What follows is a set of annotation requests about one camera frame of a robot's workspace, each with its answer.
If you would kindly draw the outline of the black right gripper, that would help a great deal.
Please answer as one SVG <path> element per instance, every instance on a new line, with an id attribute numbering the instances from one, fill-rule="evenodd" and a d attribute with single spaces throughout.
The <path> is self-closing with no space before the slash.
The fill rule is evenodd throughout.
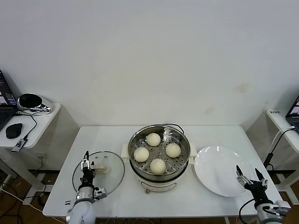
<path id="1" fill-rule="evenodd" d="M 266 203 L 266 187 L 268 186 L 268 180 L 264 178 L 263 174 L 256 168 L 256 175 L 259 182 L 249 182 L 249 179 L 245 177 L 238 165 L 236 165 L 236 174 L 238 182 L 247 190 L 252 193 L 255 204 L 261 205 Z"/>

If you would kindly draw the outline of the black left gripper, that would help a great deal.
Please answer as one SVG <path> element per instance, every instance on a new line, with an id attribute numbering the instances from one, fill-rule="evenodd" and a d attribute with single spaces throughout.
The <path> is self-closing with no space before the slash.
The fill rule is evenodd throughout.
<path id="1" fill-rule="evenodd" d="M 83 176 L 80 178 L 80 187 L 93 187 L 95 172 L 94 169 L 90 168 L 89 151 L 86 151 L 81 161 L 81 171 L 83 171 Z"/>

